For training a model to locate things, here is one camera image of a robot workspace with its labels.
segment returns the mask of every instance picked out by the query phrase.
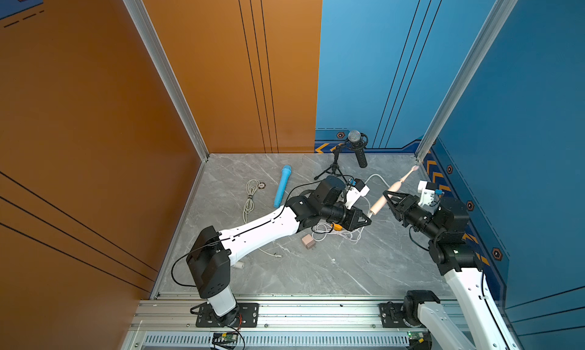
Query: microphone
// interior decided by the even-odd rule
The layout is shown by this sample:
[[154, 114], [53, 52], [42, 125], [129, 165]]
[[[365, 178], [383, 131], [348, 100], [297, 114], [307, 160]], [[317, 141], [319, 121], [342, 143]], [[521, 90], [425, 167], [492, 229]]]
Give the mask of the microphone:
[[352, 130], [347, 135], [347, 142], [349, 143], [349, 149], [353, 150], [356, 154], [357, 163], [362, 169], [365, 169], [367, 167], [367, 161], [364, 148], [368, 142], [367, 135], [360, 133], [357, 130]]

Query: marble floor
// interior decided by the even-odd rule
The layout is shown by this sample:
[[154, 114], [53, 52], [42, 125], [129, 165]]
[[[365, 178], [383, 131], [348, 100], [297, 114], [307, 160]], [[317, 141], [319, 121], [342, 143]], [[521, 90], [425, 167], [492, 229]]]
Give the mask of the marble floor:
[[[367, 160], [365, 169], [359, 168], [354, 154], [341, 155], [339, 163], [345, 174], [365, 180], [378, 173], [388, 184], [403, 177], [417, 163], [413, 155], [399, 154], [368, 154]], [[254, 195], [255, 209], [248, 216], [252, 221], [274, 211], [274, 195], [283, 165], [292, 167], [288, 192], [296, 185], [313, 181], [332, 161], [331, 154], [211, 155], [171, 251], [171, 262], [189, 251], [201, 229], [213, 225], [221, 230], [243, 224], [242, 208], [247, 198], [248, 180], [256, 178], [266, 183], [266, 188]], [[427, 177], [421, 168], [402, 184], [401, 191], [416, 194], [418, 182], [423, 179]], [[373, 177], [368, 186], [367, 198], [373, 204], [385, 190], [385, 185]], [[358, 200], [356, 206], [368, 210], [363, 199]], [[357, 244], [329, 235], [307, 250], [301, 238], [310, 233], [310, 230], [304, 230], [262, 247], [269, 253], [282, 255], [282, 258], [268, 256], [259, 250], [243, 258], [243, 269], [232, 267], [233, 292], [241, 295], [387, 295], [400, 298], [407, 290], [426, 289], [434, 291], [439, 298], [453, 298], [428, 253], [410, 241], [408, 229], [402, 227], [386, 207], [373, 217], [372, 224], [363, 230]], [[413, 237], [421, 243], [426, 241], [421, 233], [413, 233]], [[170, 266], [159, 278], [159, 292], [195, 291], [176, 285], [169, 271]], [[175, 277], [179, 282], [193, 284], [184, 260], [175, 267]]]

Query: orange wall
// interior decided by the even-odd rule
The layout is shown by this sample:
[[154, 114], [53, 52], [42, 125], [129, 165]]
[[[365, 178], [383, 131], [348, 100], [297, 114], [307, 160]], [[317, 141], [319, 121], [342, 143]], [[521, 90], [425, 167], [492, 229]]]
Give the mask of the orange wall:
[[143, 0], [211, 153], [311, 152], [322, 0]]
[[2, 344], [119, 348], [201, 161], [122, 0], [44, 0], [0, 40]]

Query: tripod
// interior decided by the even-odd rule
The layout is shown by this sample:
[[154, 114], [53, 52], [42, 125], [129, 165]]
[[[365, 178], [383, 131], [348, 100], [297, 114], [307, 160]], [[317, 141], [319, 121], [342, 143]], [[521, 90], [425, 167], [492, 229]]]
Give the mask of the tripod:
[[339, 154], [341, 153], [341, 149], [343, 147], [345, 147], [346, 145], [347, 145], [347, 143], [341, 143], [341, 144], [338, 144], [337, 146], [335, 146], [335, 149], [333, 149], [333, 163], [330, 164], [329, 167], [327, 167], [318, 176], [315, 176], [315, 180], [318, 180], [321, 176], [328, 173], [330, 175], [343, 178], [343, 180], [347, 184], [347, 180], [345, 179], [345, 176], [343, 175], [343, 173], [339, 169], [339, 162], [338, 162]]

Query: white cable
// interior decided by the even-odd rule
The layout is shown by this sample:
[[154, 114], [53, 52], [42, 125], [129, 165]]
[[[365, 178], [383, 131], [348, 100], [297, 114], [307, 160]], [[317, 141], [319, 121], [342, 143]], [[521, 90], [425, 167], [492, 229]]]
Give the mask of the white cable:
[[[368, 204], [368, 209], [370, 209], [371, 208], [370, 201], [365, 196], [360, 196], [360, 198], [366, 199], [367, 204]], [[319, 230], [318, 229], [319, 226], [323, 226], [323, 227], [325, 227], [325, 229]], [[329, 224], [327, 224], [325, 222], [319, 222], [314, 227], [314, 229], [312, 229], [313, 232], [311, 233], [311, 237], [313, 237], [315, 242], [320, 242], [320, 241], [323, 241], [328, 235], [337, 235], [337, 236], [340, 236], [341, 238], [348, 239], [352, 244], [356, 244], [360, 241], [360, 238], [362, 238], [362, 232], [363, 232], [364, 228], [365, 227], [358, 228], [352, 232], [345, 230], [345, 229], [344, 230], [334, 230], [334, 229], [331, 230], [331, 226]], [[353, 238], [354, 232], [357, 232], [356, 238]], [[321, 239], [315, 238], [315, 233], [322, 234], [323, 238], [321, 238]]]
[[[248, 214], [250, 214], [254, 210], [254, 201], [252, 200], [252, 197], [258, 191], [259, 186], [260, 181], [256, 180], [255, 178], [248, 181], [248, 183], [246, 184], [246, 193], [248, 194], [248, 199], [246, 200], [246, 203], [244, 204], [244, 209], [242, 211], [242, 219], [244, 220], [244, 223], [248, 223]], [[259, 250], [275, 258], [282, 257], [282, 255], [273, 255], [272, 253], [268, 253], [267, 251], [264, 251], [261, 248], [259, 248]]]
[[388, 183], [386, 182], [386, 180], [384, 179], [384, 177], [378, 175], [377, 173], [374, 173], [373, 175], [371, 175], [370, 177], [368, 177], [367, 180], [366, 180], [366, 182], [364, 182], [364, 184], [367, 185], [367, 182], [370, 180], [370, 178], [372, 178], [374, 176], [378, 176], [382, 181], [384, 181], [384, 184], [386, 185], [386, 187], [390, 188], [390, 185], [388, 185]]

